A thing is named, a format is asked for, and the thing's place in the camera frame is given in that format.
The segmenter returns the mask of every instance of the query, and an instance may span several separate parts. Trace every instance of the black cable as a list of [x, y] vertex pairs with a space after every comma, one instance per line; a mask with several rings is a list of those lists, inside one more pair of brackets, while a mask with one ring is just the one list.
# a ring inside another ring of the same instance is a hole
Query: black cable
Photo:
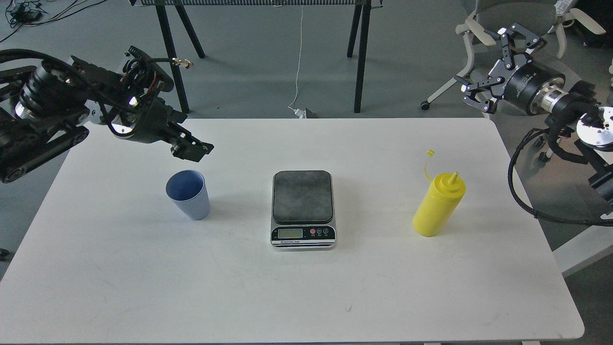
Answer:
[[[72, 12], [71, 14], [67, 14], [67, 15], [65, 15], [65, 16], [63, 16], [63, 17], [59, 17], [59, 18], [52, 18], [52, 19], [49, 19], [49, 20], [47, 20], [47, 21], [43, 21], [43, 22], [36, 23], [36, 24], [33, 24], [33, 25], [28, 25], [28, 26], [40, 26], [40, 25], [47, 24], [47, 23], [53, 23], [54, 21], [59, 21], [59, 20], [62, 20], [62, 19], [68, 18], [68, 17], [70, 17], [71, 15], [75, 15], [75, 14], [77, 14], [77, 13], [79, 13], [79, 12], [81, 12], [81, 11], [85, 10], [85, 9], [88, 9], [88, 8], [90, 8], [90, 7], [92, 7], [92, 6], [96, 6], [96, 5], [102, 4], [103, 2], [107, 2], [107, 1], [108, 1], [108, 0], [102, 0], [102, 1], [99, 1], [99, 2], [97, 2], [97, 3], [95, 3], [95, 4], [87, 5], [87, 6], [83, 7], [82, 9], [76, 10], [75, 12]], [[64, 11], [62, 11], [62, 12], [60, 12], [60, 13], [61, 13], [61, 14], [66, 13], [66, 12], [67, 12], [69, 9], [71, 9], [71, 8], [72, 8], [72, 7], [75, 5], [75, 3], [76, 3], [76, 1], [74, 1], [74, 2], [73, 2], [73, 3], [72, 3], [70, 6], [69, 6], [69, 7], [67, 7], [67, 8], [66, 8]]]
[[22, 27], [22, 26], [23, 26], [23, 25], [17, 26], [17, 29], [15, 29], [15, 31], [13, 31], [12, 33], [10, 33], [8, 36], [6, 36], [5, 38], [3, 38], [2, 40], [0, 40], [0, 43], [2, 43], [2, 42], [4, 42], [4, 41], [8, 40], [8, 39], [9, 39], [9, 37], [10, 37], [10, 36], [13, 36], [13, 35], [14, 35], [14, 34], [17, 32], [17, 30], [21, 29], [21, 27]]
[[83, 82], [85, 85], [90, 87], [90, 89], [96, 95], [100, 96], [102, 99], [107, 101], [111, 106], [119, 108], [119, 109], [121, 109], [123, 111], [126, 111], [126, 112], [130, 112], [130, 113], [134, 113], [135, 112], [134, 109], [131, 109], [129, 107], [121, 105], [121, 104], [115, 102], [109, 96], [105, 95], [103, 92], [98, 90], [89, 80], [87, 80], [86, 77], [84, 77], [78, 71], [76, 71], [74, 69], [74, 67], [72, 67], [71, 65], [63, 62], [60, 59], [54, 58], [51, 55], [47, 55], [47, 54], [40, 53], [40, 52], [35, 52], [33, 50], [28, 50], [28, 49], [7, 49], [7, 50], [0, 50], [0, 64], [8, 62], [8, 61], [22, 60], [22, 59], [40, 59], [40, 60], [51, 61], [54, 64], [62, 67], [67, 73], [69, 73], [70, 75], [76, 77], [79, 81]]
[[524, 203], [519, 198], [519, 196], [517, 195], [517, 193], [515, 191], [515, 187], [513, 186], [513, 167], [517, 163], [517, 157], [519, 157], [519, 152], [521, 152], [521, 150], [530, 141], [534, 140], [539, 135], [547, 134], [548, 132], [549, 132], [549, 129], [546, 129], [546, 130], [540, 130], [538, 128], [531, 129], [524, 136], [522, 141], [519, 143], [519, 145], [515, 149], [515, 153], [513, 153], [513, 156], [511, 157], [511, 161], [509, 162], [509, 169], [507, 171], [507, 179], [508, 179], [508, 182], [509, 182], [509, 189], [511, 190], [511, 195], [513, 196], [513, 199], [515, 199], [515, 202], [517, 202], [517, 204], [522, 209], [524, 209], [529, 214], [533, 215], [534, 218], [536, 218], [536, 219], [548, 220], [548, 221], [553, 222], [553, 223], [579, 224], [579, 225], [600, 225], [602, 227], [613, 227], [613, 219], [604, 219], [604, 220], [602, 220], [602, 219], [601, 220], [576, 220], [576, 219], [560, 218], [560, 217], [556, 217], [556, 216], [553, 216], [553, 215], [549, 215], [549, 214], [537, 211], [537, 210], [533, 209], [532, 207], [528, 206], [526, 203]]
[[126, 66], [126, 80], [133, 80], [137, 85], [142, 85], [151, 76], [150, 65], [141, 59], [133, 59]]
[[49, 19], [49, 20], [47, 20], [47, 21], [50, 21], [50, 20], [52, 20], [52, 19], [55, 19], [55, 18], [57, 18], [57, 17], [61, 16], [62, 14], [66, 13], [66, 12], [67, 12], [68, 10], [70, 10], [70, 9], [71, 9], [73, 6], [78, 5], [78, 4], [77, 4], [77, 2], [78, 2], [78, 0], [74, 0], [74, 1], [72, 2], [72, 4], [68, 5], [68, 7], [66, 7], [65, 9], [63, 9], [62, 11], [60, 11], [58, 14], [56, 14], [56, 15], [52, 16], [52, 17], [51, 17], [51, 19]]
[[104, 106], [104, 103], [101, 101], [96, 101], [96, 103], [98, 103], [98, 106], [100, 106], [102, 117], [104, 118], [104, 121], [107, 123], [107, 127], [110, 129], [111, 133], [119, 134], [113, 128], [113, 119], [109, 117], [109, 112], [107, 112], [107, 108]]
[[174, 60], [172, 58], [153, 58], [153, 59], [149, 59], [147, 60], [147, 62], [168, 62], [168, 63], [175, 63]]
[[9, 23], [11, 29], [17, 25], [33, 23], [37, 21], [42, 14], [48, 14], [48, 12], [41, 8], [40, 0], [24, 0], [22, 2], [11, 0], [4, 9], [4, 18], [6, 18], [6, 21]]

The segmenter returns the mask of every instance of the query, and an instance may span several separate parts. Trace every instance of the blue cup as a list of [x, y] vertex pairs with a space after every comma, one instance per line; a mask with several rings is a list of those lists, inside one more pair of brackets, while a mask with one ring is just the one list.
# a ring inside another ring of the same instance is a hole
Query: blue cup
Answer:
[[203, 219], [211, 212], [204, 176], [195, 170], [174, 174], [166, 183], [166, 194], [193, 220]]

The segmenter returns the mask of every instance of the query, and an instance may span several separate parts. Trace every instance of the office chair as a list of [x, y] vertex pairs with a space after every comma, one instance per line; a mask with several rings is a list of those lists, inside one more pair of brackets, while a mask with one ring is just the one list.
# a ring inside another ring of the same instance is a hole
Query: office chair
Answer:
[[[477, 0], [474, 11], [463, 24], [455, 28], [455, 33], [462, 35], [467, 56], [466, 66], [457, 75], [469, 80], [485, 79], [496, 60], [501, 57], [500, 43], [486, 31], [495, 33], [502, 27], [520, 23], [539, 36], [545, 35], [552, 27], [555, 28], [559, 44], [556, 57], [537, 55], [535, 59], [564, 73], [567, 85], [572, 86], [579, 81], [579, 77], [560, 61], [566, 50], [562, 23], [577, 20], [595, 34], [603, 34], [604, 29], [581, 10], [571, 9], [567, 14], [556, 15], [555, 2], [556, 0]], [[421, 102], [421, 109], [428, 110], [430, 104], [455, 83], [457, 80], [449, 79]]]

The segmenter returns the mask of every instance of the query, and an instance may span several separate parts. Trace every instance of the digital kitchen scale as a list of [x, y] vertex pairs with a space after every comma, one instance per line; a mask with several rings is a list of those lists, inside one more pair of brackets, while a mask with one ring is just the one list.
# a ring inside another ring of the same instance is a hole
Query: digital kitchen scale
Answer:
[[332, 176], [323, 170], [275, 174], [270, 243], [279, 250], [327, 250], [336, 241]]

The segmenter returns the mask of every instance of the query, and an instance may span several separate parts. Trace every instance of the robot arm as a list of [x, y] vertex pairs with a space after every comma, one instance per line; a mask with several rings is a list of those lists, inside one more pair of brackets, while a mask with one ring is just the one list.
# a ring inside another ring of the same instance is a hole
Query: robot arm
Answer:
[[[522, 25], [515, 23], [489, 34], [500, 41], [502, 57], [485, 80], [470, 83], [456, 77], [463, 84], [463, 102], [493, 114], [499, 100], [504, 99], [526, 115], [549, 114], [545, 132], [549, 147], [564, 160], [590, 163], [596, 170], [589, 178], [590, 185], [613, 206], [613, 168], [594, 151], [613, 151], [613, 107], [600, 106], [594, 85], [588, 82], [576, 83], [569, 92], [562, 90], [564, 74], [534, 61], [528, 53], [543, 47], [546, 41]], [[516, 47], [517, 38], [524, 39], [524, 47]], [[486, 95], [485, 100], [478, 100], [479, 94]], [[580, 155], [563, 150], [557, 143], [558, 138], [568, 138], [574, 131], [579, 137], [575, 146]]]
[[119, 139], [151, 143], [168, 142], [173, 156], [200, 161], [213, 145], [199, 141], [179, 125], [187, 115], [165, 105], [160, 92], [174, 88], [172, 79], [157, 62], [190, 67], [189, 61], [152, 59], [130, 47], [132, 59], [118, 74], [74, 56], [65, 63], [32, 50], [0, 51], [0, 64], [35, 58], [40, 66], [0, 71], [0, 179], [12, 182], [62, 152], [79, 144], [89, 134], [83, 126], [90, 109], [98, 103], [95, 123], [108, 126]]

